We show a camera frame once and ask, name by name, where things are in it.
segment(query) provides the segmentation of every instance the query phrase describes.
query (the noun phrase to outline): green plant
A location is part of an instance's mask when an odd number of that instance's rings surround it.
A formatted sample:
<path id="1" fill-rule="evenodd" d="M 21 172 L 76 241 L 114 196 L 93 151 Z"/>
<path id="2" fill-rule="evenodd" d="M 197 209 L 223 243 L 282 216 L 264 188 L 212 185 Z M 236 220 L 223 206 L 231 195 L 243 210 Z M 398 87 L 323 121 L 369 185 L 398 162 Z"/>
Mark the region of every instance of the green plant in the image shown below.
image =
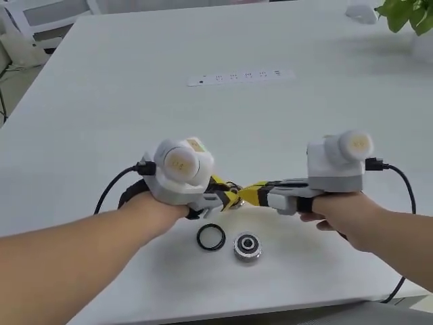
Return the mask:
<path id="1" fill-rule="evenodd" d="M 408 21 L 417 35 L 433 28 L 433 0 L 385 0 L 375 11 L 386 17 L 388 27 L 394 33 Z"/>

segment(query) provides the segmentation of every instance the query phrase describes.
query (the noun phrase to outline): black wire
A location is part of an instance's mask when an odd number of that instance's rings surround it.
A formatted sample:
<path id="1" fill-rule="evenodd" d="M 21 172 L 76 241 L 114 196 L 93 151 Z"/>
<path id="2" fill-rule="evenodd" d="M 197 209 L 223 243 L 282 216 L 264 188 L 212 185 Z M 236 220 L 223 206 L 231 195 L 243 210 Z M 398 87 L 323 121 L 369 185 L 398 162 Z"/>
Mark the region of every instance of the black wire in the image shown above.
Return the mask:
<path id="1" fill-rule="evenodd" d="M 96 205 L 96 209 L 94 214 L 98 214 L 99 210 L 101 210 L 101 206 L 102 206 L 102 202 L 104 201 L 104 199 L 106 198 L 108 192 L 112 189 L 112 187 L 114 186 L 115 183 L 118 182 L 118 180 L 120 178 L 122 178 L 123 176 L 125 176 L 127 173 L 131 172 L 131 171 L 136 171 L 137 167 L 136 166 L 132 166 L 129 168 L 126 168 L 124 171 L 121 171 L 107 186 L 107 188 L 104 190 L 104 192 L 101 195 L 101 198 L 99 198 L 99 201 L 97 202 Z"/>
<path id="2" fill-rule="evenodd" d="M 412 213 L 415 215 L 417 213 L 417 203 L 415 201 L 415 195 L 413 194 L 411 183 L 407 179 L 406 175 L 400 169 L 398 169 L 397 167 L 395 167 L 393 165 L 386 165 L 386 169 L 391 169 L 392 171 L 395 171 L 397 174 L 399 174 L 401 176 L 401 178 L 403 178 L 403 181 L 405 182 L 407 191 L 409 193 L 409 197 L 411 199 Z M 381 303 L 389 303 L 391 300 L 393 300 L 393 298 L 396 296 L 396 294 L 399 292 L 399 290 L 401 289 L 401 287 L 405 283 L 405 280 L 406 280 L 406 278 L 404 276 L 402 276 L 400 281 L 398 281 L 398 284 L 396 285 L 394 290 L 388 296 L 388 298 L 381 301 Z"/>
<path id="3" fill-rule="evenodd" d="M 0 103 L 1 103 L 1 110 L 2 110 L 1 114 L 3 115 L 3 124 L 5 124 L 8 116 L 6 112 L 5 99 L 3 98 L 3 93 L 1 91 L 1 88 L 0 88 Z"/>

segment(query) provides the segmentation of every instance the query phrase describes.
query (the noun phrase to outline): forearm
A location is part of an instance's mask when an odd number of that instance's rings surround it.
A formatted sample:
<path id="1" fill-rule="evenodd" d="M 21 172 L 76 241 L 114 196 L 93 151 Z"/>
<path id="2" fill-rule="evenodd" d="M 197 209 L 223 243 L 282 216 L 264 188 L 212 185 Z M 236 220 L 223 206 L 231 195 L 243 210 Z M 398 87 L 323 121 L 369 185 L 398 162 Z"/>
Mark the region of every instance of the forearm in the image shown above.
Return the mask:
<path id="1" fill-rule="evenodd" d="M 369 251 L 433 291 L 433 217 L 384 211 L 371 229 Z"/>
<path id="2" fill-rule="evenodd" d="M 152 239 L 143 222 L 113 211 L 0 238 L 0 324 L 65 324 Z"/>

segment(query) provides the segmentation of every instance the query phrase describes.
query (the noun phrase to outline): black cable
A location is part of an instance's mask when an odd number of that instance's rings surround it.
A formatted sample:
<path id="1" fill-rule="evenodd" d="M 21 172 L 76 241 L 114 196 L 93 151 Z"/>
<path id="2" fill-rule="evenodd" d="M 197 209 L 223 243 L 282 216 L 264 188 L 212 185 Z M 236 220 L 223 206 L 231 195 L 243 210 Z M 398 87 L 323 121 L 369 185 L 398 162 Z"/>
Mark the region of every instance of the black cable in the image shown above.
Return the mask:
<path id="1" fill-rule="evenodd" d="M 119 179 L 121 179 L 123 176 L 125 176 L 127 173 L 130 173 L 131 171 L 136 171 L 137 167 L 136 166 L 132 166 L 129 168 L 126 168 L 124 171 L 121 171 L 109 184 L 108 186 L 105 188 L 104 192 L 102 192 L 101 197 L 99 198 L 99 201 L 97 201 L 97 205 L 96 205 L 96 209 L 94 214 L 98 214 L 99 210 L 101 210 L 101 206 L 102 206 L 102 202 L 105 200 L 108 192 L 112 189 L 112 187 L 114 186 L 115 183 L 118 182 Z"/>
<path id="2" fill-rule="evenodd" d="M 383 164 L 383 167 L 384 167 L 384 169 L 390 169 L 392 171 L 395 171 L 403 179 L 403 181 L 405 182 L 407 191 L 409 193 L 409 197 L 411 199 L 412 213 L 415 215 L 417 213 L 417 204 L 416 204 L 416 201 L 415 201 L 415 195 L 413 194 L 411 183 L 407 179 L 406 175 L 399 168 L 397 168 L 397 167 L 395 167 L 393 165 Z M 393 300 L 393 298 L 396 296 L 396 294 L 399 292 L 399 290 L 401 289 L 401 287 L 405 283 L 405 280 L 406 280 L 406 278 L 404 276 L 402 276 L 401 279 L 400 279 L 400 281 L 398 281 L 398 284 L 396 285 L 396 287 L 394 288 L 394 290 L 388 296 L 388 298 L 386 298 L 385 300 L 381 301 L 381 303 L 389 303 L 391 300 Z"/>
<path id="3" fill-rule="evenodd" d="M 8 116 L 6 111 L 5 99 L 3 98 L 3 92 L 1 91 L 1 88 L 0 88 L 0 103 L 1 103 L 1 110 L 2 110 L 1 114 L 3 115 L 3 124 L 5 124 Z"/>
<path id="4" fill-rule="evenodd" d="M 99 210 L 101 210 L 102 202 L 105 200 L 108 192 L 112 189 L 115 183 L 118 182 L 120 178 L 125 176 L 127 173 L 135 171 L 140 176 L 143 175 L 155 175 L 156 173 L 156 164 L 153 161 L 147 161 L 146 163 L 137 163 L 135 166 L 126 168 L 124 171 L 121 171 L 107 186 L 107 188 L 102 193 L 101 197 L 99 198 L 99 201 L 97 201 L 96 209 L 94 214 L 98 214 Z"/>

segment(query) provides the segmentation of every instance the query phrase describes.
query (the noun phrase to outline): cable connector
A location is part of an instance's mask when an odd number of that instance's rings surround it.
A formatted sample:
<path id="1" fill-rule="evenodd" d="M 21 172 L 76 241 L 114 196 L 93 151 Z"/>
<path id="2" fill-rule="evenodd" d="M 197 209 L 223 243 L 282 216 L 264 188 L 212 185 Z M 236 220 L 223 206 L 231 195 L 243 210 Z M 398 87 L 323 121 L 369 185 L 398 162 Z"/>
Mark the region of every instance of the cable connector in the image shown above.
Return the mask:
<path id="1" fill-rule="evenodd" d="M 383 171 L 389 169 L 389 164 L 385 164 L 383 159 L 371 157 L 365 159 L 365 170 L 366 171 Z"/>
<path id="2" fill-rule="evenodd" d="M 140 176 L 155 175 L 156 163 L 153 161 L 146 161 L 144 164 L 142 162 L 138 162 L 134 166 L 134 171 L 136 171 Z"/>

